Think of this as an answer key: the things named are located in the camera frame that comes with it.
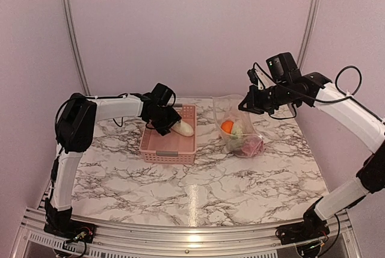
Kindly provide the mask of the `white cabbage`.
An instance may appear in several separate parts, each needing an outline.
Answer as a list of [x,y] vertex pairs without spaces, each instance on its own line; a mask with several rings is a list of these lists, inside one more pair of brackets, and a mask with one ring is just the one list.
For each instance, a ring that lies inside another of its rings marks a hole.
[[242,121],[235,121],[232,133],[228,134],[227,145],[230,148],[239,148],[243,145],[244,139],[247,135],[246,125]]
[[194,135],[193,127],[183,120],[175,123],[171,127],[171,130],[175,131],[177,134],[182,135],[184,137],[191,137]]

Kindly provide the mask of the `clear zip top bag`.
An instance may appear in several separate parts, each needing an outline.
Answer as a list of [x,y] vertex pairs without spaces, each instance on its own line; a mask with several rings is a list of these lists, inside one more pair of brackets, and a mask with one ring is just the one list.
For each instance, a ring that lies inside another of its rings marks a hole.
[[264,144],[249,113],[238,109],[242,100],[238,94],[213,97],[214,122],[228,152],[240,158],[251,158],[263,153]]

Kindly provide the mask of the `orange pepper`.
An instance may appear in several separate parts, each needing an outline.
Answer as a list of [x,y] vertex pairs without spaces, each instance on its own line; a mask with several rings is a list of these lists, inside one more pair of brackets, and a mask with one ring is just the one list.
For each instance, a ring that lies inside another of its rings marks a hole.
[[225,120],[224,122],[222,122],[221,124],[221,130],[227,134],[231,134],[232,133],[232,129],[233,129],[233,126],[234,126],[234,122],[231,121],[231,120]]

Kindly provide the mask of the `red pepper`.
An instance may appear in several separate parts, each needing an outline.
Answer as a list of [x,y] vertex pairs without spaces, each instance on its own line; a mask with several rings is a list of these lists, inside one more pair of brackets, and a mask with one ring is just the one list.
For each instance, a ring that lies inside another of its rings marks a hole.
[[259,137],[250,137],[246,139],[242,146],[242,152],[247,157],[253,157],[264,151],[263,140]]

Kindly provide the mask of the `dark purple pepper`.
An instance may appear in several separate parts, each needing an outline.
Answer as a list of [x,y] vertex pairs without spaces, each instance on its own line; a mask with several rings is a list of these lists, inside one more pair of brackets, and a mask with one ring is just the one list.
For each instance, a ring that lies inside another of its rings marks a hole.
[[243,151],[241,149],[235,149],[235,150],[232,151],[232,153],[234,155],[238,155],[238,156],[243,156],[244,155],[244,153],[243,153]]

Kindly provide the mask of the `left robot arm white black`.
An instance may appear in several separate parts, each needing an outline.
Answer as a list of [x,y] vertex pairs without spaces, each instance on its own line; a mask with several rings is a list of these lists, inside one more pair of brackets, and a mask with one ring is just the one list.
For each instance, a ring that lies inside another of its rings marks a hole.
[[46,220],[61,236],[76,232],[72,217],[72,189],[83,153],[91,146],[94,127],[103,120],[135,117],[164,136],[182,117],[169,104],[176,97],[162,93],[130,93],[118,96],[84,96],[74,93],[57,111],[54,121],[57,154],[51,170],[51,193],[45,202]]

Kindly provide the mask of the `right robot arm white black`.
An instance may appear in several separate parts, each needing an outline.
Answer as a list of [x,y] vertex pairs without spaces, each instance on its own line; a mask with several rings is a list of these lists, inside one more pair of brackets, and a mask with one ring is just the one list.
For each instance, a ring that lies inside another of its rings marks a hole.
[[274,85],[260,89],[251,85],[238,105],[240,111],[272,114],[280,106],[302,103],[330,115],[357,136],[371,152],[356,176],[314,203],[303,215],[298,234],[310,239],[321,222],[342,209],[356,205],[368,194],[384,189],[384,123],[367,109],[344,96],[334,83],[320,73],[287,74],[273,78]]

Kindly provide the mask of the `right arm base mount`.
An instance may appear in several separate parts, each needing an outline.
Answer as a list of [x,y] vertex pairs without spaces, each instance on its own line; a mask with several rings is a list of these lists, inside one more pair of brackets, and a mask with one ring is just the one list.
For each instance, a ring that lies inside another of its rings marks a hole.
[[278,226],[275,232],[282,245],[326,237],[330,234],[326,220],[320,219],[313,209],[303,215],[303,221]]

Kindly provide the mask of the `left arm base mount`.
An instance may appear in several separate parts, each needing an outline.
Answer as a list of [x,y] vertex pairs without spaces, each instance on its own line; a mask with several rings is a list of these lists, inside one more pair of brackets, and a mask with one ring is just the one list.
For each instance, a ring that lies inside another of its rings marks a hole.
[[72,208],[62,211],[57,211],[56,208],[52,208],[46,210],[44,231],[72,241],[75,240],[76,236],[84,232],[85,236],[82,240],[86,243],[92,243],[96,232],[96,225],[73,220]]

